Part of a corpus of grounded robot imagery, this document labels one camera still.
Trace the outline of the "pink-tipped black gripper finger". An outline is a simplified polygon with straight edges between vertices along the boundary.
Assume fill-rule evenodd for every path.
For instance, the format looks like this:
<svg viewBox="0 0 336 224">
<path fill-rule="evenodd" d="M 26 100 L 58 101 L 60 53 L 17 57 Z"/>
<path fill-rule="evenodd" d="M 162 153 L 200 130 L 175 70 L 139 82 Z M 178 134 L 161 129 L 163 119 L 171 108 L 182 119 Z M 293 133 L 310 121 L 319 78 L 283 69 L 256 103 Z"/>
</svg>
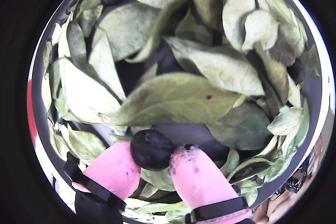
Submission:
<svg viewBox="0 0 336 224">
<path fill-rule="evenodd" d="M 84 171 L 70 152 L 65 174 L 76 190 L 75 211 L 84 223 L 123 223 L 124 202 L 138 188 L 140 167 L 131 155 L 130 141 L 118 141 Z"/>
<path fill-rule="evenodd" d="M 254 222 L 247 200 L 199 147 L 178 147 L 171 155 L 170 173 L 178 195 L 191 209 L 186 223 Z"/>
</svg>

